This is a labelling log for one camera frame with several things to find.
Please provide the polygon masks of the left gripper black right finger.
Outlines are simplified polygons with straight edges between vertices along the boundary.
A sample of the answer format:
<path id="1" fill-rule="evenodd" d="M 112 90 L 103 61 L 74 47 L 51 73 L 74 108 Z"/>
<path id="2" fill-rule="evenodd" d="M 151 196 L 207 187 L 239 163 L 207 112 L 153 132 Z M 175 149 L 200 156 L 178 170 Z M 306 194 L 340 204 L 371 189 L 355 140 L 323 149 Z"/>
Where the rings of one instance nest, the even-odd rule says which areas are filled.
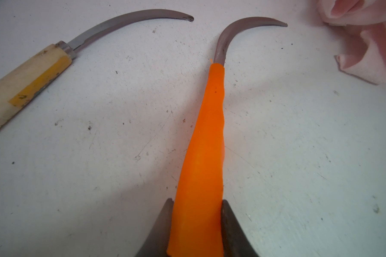
<path id="1" fill-rule="evenodd" d="M 227 200 L 222 202 L 221 225 L 224 257 L 259 257 Z"/>

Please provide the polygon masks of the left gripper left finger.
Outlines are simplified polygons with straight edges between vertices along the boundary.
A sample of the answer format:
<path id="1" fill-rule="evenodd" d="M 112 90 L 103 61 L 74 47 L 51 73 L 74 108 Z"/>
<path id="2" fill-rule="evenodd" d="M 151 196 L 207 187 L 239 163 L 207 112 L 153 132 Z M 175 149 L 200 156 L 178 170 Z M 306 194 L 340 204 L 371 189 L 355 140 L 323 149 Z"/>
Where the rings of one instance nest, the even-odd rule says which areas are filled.
<path id="1" fill-rule="evenodd" d="M 135 257 L 168 257 L 167 247 L 170 238 L 174 201 L 166 200 L 147 239 Z"/>

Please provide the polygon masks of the orange handled sickle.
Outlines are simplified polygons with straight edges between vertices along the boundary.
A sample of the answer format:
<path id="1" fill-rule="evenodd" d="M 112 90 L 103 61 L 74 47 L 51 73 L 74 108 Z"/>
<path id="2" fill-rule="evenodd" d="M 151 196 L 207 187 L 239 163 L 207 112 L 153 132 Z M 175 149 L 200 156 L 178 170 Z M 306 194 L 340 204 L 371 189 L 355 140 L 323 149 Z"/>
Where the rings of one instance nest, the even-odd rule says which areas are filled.
<path id="1" fill-rule="evenodd" d="M 243 18 L 228 25 L 218 39 L 174 201 L 167 247 L 170 257 L 224 257 L 224 64 L 234 37 L 261 26 L 286 27 L 286 23 L 267 17 Z"/>

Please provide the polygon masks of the wooden handled sickle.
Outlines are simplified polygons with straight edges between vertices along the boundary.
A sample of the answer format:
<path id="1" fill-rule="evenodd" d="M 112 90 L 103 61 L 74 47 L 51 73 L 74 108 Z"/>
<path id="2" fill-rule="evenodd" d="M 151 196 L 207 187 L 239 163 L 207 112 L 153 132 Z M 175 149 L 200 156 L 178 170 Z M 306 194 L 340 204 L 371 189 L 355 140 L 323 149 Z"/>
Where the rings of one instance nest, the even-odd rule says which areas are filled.
<path id="1" fill-rule="evenodd" d="M 79 49 L 119 28 L 152 19 L 194 21 L 193 16 L 180 11 L 135 11 L 95 25 L 68 43 L 49 45 L 0 79 L 0 129 L 71 65 Z"/>

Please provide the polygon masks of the pink terry rag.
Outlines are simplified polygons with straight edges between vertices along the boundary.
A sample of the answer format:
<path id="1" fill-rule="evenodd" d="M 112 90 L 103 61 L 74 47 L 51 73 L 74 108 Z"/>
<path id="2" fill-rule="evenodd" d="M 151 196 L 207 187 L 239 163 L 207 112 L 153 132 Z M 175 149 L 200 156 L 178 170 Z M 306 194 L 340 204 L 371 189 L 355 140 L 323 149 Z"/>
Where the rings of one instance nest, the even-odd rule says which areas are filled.
<path id="1" fill-rule="evenodd" d="M 339 69 L 373 84 L 386 84 L 386 1 L 318 1 L 324 23 L 354 37 Z"/>

